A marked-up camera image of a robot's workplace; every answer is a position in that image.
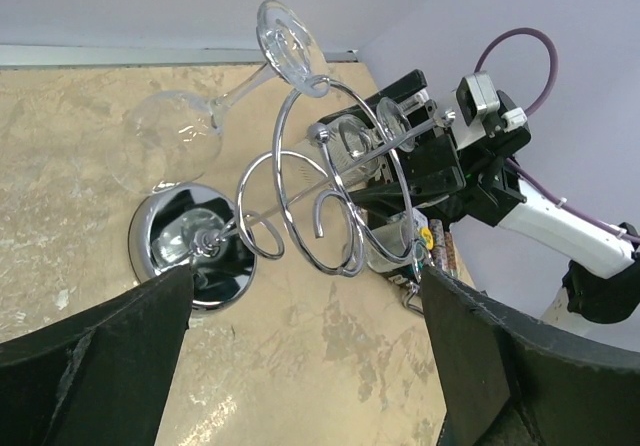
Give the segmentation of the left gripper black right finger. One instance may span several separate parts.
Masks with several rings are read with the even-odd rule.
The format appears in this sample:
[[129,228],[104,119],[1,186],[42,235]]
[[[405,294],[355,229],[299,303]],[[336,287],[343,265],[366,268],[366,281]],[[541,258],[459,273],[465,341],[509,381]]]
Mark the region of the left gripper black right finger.
[[440,445],[636,445],[639,355],[566,332],[436,268],[421,301],[446,413]]

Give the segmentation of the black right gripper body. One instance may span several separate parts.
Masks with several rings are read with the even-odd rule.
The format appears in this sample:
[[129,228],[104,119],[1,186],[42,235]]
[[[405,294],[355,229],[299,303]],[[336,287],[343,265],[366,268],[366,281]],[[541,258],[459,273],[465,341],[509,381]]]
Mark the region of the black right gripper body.
[[[368,97],[366,103],[372,110],[376,110],[385,97],[403,104],[411,128],[446,110],[452,110],[456,119],[457,87],[438,101],[428,96],[426,87],[423,72],[414,70]],[[410,153],[397,149],[412,204],[445,225],[470,216],[489,226],[497,226],[512,210],[527,201],[521,181],[509,162],[529,142],[524,144],[524,134],[520,133],[513,140],[494,144],[485,139],[479,145],[458,151],[451,125],[430,127],[415,138],[416,146]]]

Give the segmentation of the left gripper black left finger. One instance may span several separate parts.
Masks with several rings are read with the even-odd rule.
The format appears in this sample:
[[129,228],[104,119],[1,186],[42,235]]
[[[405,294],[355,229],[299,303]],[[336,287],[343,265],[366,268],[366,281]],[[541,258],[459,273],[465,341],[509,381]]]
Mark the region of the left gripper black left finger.
[[154,444],[193,298],[176,267],[2,343],[2,444]]

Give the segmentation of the ribbed clear glass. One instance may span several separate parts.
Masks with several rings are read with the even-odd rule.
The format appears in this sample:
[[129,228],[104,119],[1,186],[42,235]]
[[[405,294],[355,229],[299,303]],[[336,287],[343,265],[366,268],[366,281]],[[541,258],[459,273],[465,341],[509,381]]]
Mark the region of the ribbed clear glass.
[[401,263],[394,263],[379,252],[369,243],[366,243],[366,261],[370,269],[376,273],[388,273],[402,267],[411,268],[412,265],[421,268],[427,259],[427,244],[423,236],[423,229],[427,226],[426,219],[418,212],[413,213],[413,225],[409,226],[404,213],[399,213],[391,218],[390,222],[372,231],[377,240],[391,253],[400,256],[406,249],[406,241],[409,231],[412,231],[413,252],[415,259],[406,259]]

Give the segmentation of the tall clear flute glass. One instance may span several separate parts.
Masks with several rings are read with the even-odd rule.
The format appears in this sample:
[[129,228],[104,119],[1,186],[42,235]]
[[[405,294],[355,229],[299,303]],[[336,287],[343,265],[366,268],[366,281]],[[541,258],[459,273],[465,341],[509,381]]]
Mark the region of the tall clear flute glass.
[[[385,97],[376,106],[376,117],[386,133],[390,133],[392,139],[411,129],[411,124],[402,105]],[[383,143],[382,136],[375,127],[369,128],[363,120],[353,114],[339,116],[329,123],[328,130],[330,133],[328,150],[339,171]],[[403,152],[410,153],[415,146],[416,140],[411,138],[399,145],[398,148]],[[292,150],[309,157],[319,166],[325,167],[319,148],[309,139],[302,140]],[[348,172],[340,173],[344,185],[353,187],[360,183],[366,183],[376,176],[381,168],[381,163],[382,158],[378,158]],[[289,164],[294,166],[294,175],[298,179],[304,180],[306,186],[312,186],[323,177],[304,160],[294,157],[291,158]]]

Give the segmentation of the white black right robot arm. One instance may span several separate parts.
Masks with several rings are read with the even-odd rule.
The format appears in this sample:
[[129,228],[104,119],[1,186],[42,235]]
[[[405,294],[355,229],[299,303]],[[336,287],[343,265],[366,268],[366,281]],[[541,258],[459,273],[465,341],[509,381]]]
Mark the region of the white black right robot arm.
[[396,134],[427,124],[398,148],[413,205],[445,229],[465,217],[533,239],[569,258],[550,311],[595,324],[628,319],[639,305],[639,234],[569,206],[516,161],[529,144],[527,112],[484,71],[434,101],[414,70],[367,105]]

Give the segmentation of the chrome wine glass rack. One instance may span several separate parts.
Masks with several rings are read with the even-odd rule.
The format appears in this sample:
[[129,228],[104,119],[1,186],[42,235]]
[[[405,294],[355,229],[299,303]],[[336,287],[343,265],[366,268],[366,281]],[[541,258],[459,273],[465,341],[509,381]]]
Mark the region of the chrome wine glass rack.
[[[283,149],[281,140],[286,121],[300,95],[298,91],[292,91],[276,119],[271,149],[247,166],[233,199],[213,188],[187,182],[156,193],[140,204],[132,218],[128,236],[129,259],[139,281],[151,280],[181,266],[187,267],[193,275],[195,287],[206,290],[215,287],[219,279],[235,279],[238,286],[232,296],[211,301],[195,299],[193,302],[196,310],[225,308],[248,289],[258,258],[278,260],[284,255],[284,240],[270,220],[274,215],[282,218],[300,253],[324,274],[355,277],[364,268],[369,253],[374,251],[392,265],[410,266],[414,277],[421,276],[426,248],[414,231],[411,201],[404,201],[404,219],[397,235],[404,248],[395,251],[370,230],[352,200],[345,177],[361,166],[394,152],[401,144],[434,126],[450,126],[456,119],[455,112],[446,109],[419,126],[392,135],[385,131],[381,120],[350,87],[326,76],[316,76],[313,82],[349,95],[373,122],[381,136],[379,145],[369,147],[366,154],[353,158],[351,164],[337,167],[335,156],[329,149],[330,129],[322,123],[315,123],[309,127],[308,136],[320,154],[318,160],[298,151]],[[258,213],[245,208],[244,195],[250,177],[266,161],[272,163],[276,203],[271,209]],[[324,264],[311,252],[291,214],[291,205],[307,196],[314,199],[312,221],[317,238],[324,235],[321,222],[324,202],[333,198],[341,205],[346,221],[347,244],[342,262],[335,267]]]

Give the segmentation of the yellow dealer button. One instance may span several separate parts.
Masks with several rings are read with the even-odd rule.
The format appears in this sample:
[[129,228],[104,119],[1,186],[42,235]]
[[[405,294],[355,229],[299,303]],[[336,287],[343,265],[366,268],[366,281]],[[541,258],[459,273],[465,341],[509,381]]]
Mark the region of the yellow dealer button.
[[428,250],[431,250],[434,247],[434,238],[428,227],[420,228],[420,237]]

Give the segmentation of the black poker chip case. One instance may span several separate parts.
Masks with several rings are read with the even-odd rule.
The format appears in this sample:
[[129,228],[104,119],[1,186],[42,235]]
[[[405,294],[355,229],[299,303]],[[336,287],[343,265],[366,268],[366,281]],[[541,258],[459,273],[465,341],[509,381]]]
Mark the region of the black poker chip case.
[[[434,238],[434,247],[431,250],[427,249],[427,259],[421,268],[417,267],[418,271],[422,273],[428,267],[437,268],[457,278],[458,266],[453,237],[449,231],[449,227],[440,219],[429,219],[417,208],[413,209],[413,213],[415,211],[418,211],[426,219],[426,227],[430,229]],[[405,309],[419,316],[423,315],[422,308],[413,303],[413,300],[420,296],[420,285],[413,276],[412,266],[411,268],[402,267],[388,273],[383,273],[382,276],[391,284],[404,290],[404,293],[401,295],[401,302]]]

